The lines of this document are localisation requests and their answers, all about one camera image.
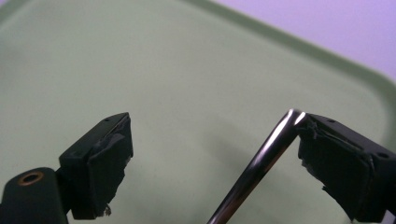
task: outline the black plastic part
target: black plastic part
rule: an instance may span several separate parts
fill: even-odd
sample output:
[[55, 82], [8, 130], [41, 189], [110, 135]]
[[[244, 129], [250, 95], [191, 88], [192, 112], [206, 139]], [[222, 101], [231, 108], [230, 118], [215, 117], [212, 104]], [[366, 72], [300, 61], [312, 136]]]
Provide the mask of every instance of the black plastic part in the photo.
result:
[[1, 224], [68, 223], [56, 174], [50, 168], [36, 168], [9, 180], [1, 210]]
[[394, 214], [396, 155], [343, 124], [309, 115], [298, 129], [299, 158], [308, 172], [360, 222], [380, 222], [389, 209]]
[[102, 216], [116, 195], [133, 156], [130, 126], [128, 113], [103, 119], [59, 158], [64, 211], [75, 219]]

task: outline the round hole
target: round hole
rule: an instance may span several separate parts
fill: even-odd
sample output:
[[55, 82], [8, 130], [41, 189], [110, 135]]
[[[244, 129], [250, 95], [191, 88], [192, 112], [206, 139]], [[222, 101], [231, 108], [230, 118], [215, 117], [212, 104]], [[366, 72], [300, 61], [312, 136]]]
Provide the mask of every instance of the round hole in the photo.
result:
[[38, 171], [31, 172], [27, 175], [24, 175], [18, 180], [18, 184], [21, 186], [29, 186], [34, 184], [35, 182], [39, 181], [43, 178], [44, 174]]
[[389, 158], [389, 155], [386, 153], [383, 153], [383, 152], [378, 152], [378, 153], [376, 153], [376, 155], [378, 155], [379, 157], [385, 158], [385, 159]]

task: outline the brass hole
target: brass hole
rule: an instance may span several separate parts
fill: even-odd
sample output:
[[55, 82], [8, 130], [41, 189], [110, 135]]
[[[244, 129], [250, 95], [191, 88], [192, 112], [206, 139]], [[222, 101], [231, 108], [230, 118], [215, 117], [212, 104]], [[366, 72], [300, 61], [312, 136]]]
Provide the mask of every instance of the brass hole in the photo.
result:
[[35, 182], [39, 181], [42, 179], [44, 174], [39, 171], [33, 171], [29, 174], [24, 175], [18, 180], [18, 184], [21, 186], [29, 186], [34, 184]]

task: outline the light green surface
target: light green surface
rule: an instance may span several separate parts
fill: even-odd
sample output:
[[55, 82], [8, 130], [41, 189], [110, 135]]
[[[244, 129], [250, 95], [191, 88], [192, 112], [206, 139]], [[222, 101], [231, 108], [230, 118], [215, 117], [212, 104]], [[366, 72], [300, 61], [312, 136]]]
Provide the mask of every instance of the light green surface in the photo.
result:
[[[206, 223], [292, 107], [395, 146], [391, 83], [210, 4], [36, 0], [0, 25], [1, 188], [131, 113], [134, 158], [94, 223]], [[297, 149], [230, 223], [347, 223]]]

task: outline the metal rod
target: metal rod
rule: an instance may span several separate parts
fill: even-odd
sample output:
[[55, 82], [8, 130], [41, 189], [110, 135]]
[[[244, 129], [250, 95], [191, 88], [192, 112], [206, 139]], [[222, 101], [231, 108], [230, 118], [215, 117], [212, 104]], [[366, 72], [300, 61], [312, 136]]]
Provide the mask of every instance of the metal rod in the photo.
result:
[[305, 112], [291, 109], [285, 114], [245, 171], [239, 176], [212, 218], [207, 222], [208, 224], [227, 223], [250, 192], [254, 190], [277, 159], [297, 137], [296, 126], [301, 125], [305, 120]]

